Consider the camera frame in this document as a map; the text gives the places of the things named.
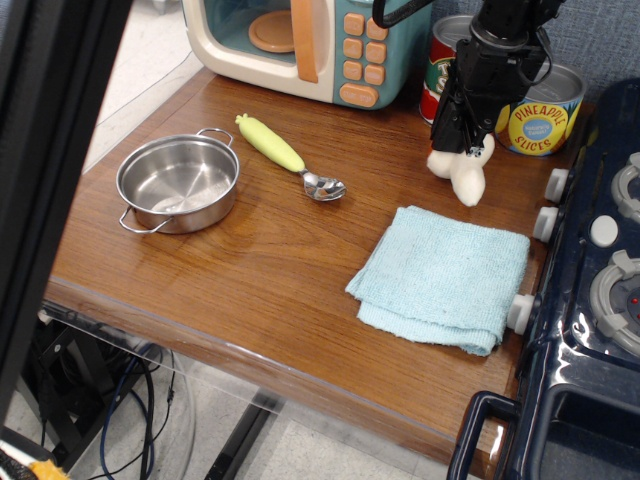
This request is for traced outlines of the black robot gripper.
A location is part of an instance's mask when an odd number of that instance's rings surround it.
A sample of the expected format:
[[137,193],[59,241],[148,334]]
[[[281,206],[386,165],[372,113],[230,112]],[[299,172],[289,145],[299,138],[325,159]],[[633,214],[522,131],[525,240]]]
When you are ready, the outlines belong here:
[[431,128],[433,150],[491,156],[493,132],[502,108],[520,101],[553,65],[548,35],[541,26],[520,26],[500,37],[479,22],[457,44],[449,80]]

